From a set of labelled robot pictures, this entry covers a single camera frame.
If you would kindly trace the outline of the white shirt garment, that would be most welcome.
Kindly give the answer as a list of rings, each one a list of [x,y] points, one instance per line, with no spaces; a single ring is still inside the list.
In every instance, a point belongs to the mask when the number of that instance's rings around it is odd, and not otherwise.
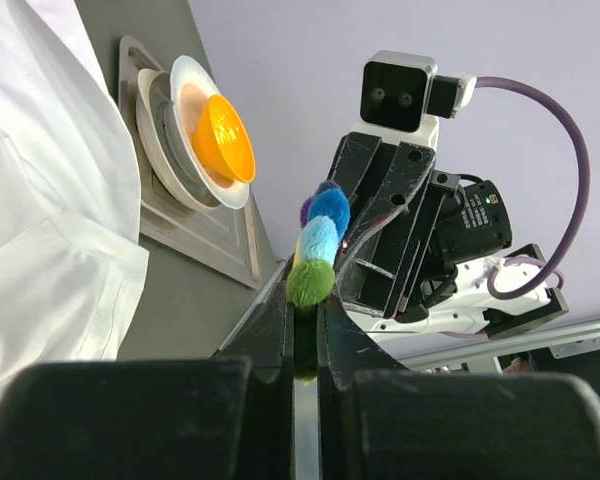
[[[0,1],[0,400],[117,357],[148,268],[131,135],[72,1]]]

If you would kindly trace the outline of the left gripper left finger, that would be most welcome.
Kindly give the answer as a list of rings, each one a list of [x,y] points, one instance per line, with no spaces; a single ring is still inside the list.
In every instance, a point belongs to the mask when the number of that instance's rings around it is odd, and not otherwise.
[[[289,479],[285,287],[206,360],[52,363],[0,401],[0,479]]]

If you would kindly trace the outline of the colourful pompom brooch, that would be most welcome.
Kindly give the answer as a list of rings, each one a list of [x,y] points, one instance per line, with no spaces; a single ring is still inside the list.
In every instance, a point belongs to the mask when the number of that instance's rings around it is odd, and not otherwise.
[[[305,384],[317,377],[317,306],[335,284],[335,259],[349,222],[349,201],[332,180],[322,182],[300,210],[286,300],[294,310],[294,378]]]

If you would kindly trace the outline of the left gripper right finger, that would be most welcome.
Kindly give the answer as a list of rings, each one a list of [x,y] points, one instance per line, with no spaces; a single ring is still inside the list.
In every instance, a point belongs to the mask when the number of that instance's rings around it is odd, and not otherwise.
[[[425,374],[337,298],[317,319],[325,479],[600,479],[600,399],[570,375]]]

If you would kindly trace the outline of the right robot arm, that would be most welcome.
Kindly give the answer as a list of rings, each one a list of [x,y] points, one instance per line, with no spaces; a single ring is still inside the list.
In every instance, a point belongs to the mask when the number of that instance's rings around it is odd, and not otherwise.
[[[502,339],[567,312],[556,286],[513,300],[492,295],[518,288],[544,265],[537,245],[512,248],[506,207],[492,182],[438,170],[431,148],[359,132],[341,139],[329,177],[351,206],[335,289],[369,335]]]

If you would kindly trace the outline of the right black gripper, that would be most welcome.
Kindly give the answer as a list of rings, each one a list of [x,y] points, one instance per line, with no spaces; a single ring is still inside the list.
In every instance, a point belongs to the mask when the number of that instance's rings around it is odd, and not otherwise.
[[[336,288],[344,306],[374,317],[392,317],[422,242],[413,236],[430,184],[435,152],[406,142],[351,132],[342,137],[329,172],[350,206],[336,260]],[[509,216],[495,184],[462,174],[441,207],[415,285],[399,323],[428,317],[458,292],[468,261],[498,253],[513,240]]]

